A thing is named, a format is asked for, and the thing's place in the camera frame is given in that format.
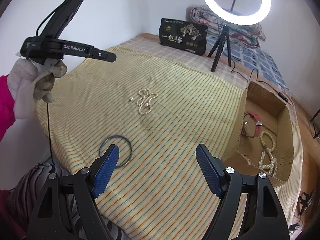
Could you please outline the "pink left sleeve forearm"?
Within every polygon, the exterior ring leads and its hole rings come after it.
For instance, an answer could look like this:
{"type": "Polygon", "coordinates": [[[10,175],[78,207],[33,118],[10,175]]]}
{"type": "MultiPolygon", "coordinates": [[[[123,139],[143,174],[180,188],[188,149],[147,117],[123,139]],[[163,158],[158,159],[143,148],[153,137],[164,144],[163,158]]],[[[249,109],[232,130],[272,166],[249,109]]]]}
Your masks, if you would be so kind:
{"type": "Polygon", "coordinates": [[[3,139],[7,129],[15,122],[14,100],[8,88],[8,76],[0,78],[0,140],[3,139]]]}

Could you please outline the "white gloved left hand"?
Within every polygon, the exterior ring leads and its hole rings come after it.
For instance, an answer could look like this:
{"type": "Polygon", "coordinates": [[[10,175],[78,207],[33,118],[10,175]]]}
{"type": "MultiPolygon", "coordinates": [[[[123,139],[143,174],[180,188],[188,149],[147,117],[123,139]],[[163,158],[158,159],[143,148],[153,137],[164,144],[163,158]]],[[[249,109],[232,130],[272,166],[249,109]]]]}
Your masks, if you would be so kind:
{"type": "Polygon", "coordinates": [[[33,113],[38,101],[53,101],[51,90],[55,80],[67,73],[62,60],[46,59],[44,65],[30,59],[18,59],[7,78],[14,100],[14,116],[18,120],[33,113]]]}

